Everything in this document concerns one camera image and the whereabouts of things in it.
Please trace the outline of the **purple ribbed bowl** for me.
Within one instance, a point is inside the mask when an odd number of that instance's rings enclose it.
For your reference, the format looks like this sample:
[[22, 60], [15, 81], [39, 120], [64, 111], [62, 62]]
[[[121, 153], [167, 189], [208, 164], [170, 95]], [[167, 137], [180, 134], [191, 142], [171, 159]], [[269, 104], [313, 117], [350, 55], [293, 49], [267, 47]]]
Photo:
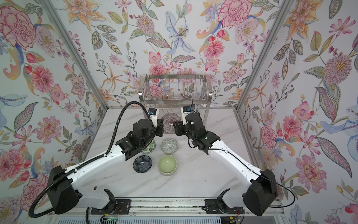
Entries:
[[166, 113], [163, 117], [163, 126], [164, 126], [164, 131], [166, 133], [170, 133], [173, 134], [175, 133], [175, 128], [174, 128], [174, 123], [181, 121], [181, 118], [179, 117], [179, 115], [175, 114], [175, 113]]

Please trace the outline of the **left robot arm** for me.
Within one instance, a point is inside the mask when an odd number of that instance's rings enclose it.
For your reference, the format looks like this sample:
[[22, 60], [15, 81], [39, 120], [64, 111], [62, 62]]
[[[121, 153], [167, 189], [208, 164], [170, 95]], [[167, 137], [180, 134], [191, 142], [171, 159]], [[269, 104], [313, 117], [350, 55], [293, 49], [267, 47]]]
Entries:
[[86, 190], [83, 185], [96, 175], [135, 157], [150, 145], [154, 137], [163, 135], [162, 119], [157, 122], [141, 119], [126, 137], [112, 144], [106, 152], [66, 169], [53, 168], [46, 192], [52, 205], [51, 212], [64, 214], [75, 207], [113, 211], [117, 203], [110, 190]]

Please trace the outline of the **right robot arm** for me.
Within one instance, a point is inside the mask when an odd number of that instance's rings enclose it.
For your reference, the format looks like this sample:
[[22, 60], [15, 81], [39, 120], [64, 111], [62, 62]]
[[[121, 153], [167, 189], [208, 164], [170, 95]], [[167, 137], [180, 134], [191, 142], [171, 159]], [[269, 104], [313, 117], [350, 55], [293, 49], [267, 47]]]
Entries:
[[262, 216], [277, 198], [277, 182], [270, 170], [261, 170], [242, 159], [214, 132], [207, 131], [199, 113], [182, 113], [174, 122], [177, 136], [185, 135], [195, 148], [221, 162], [241, 182], [237, 190], [228, 190], [220, 200], [228, 208], [246, 207]]

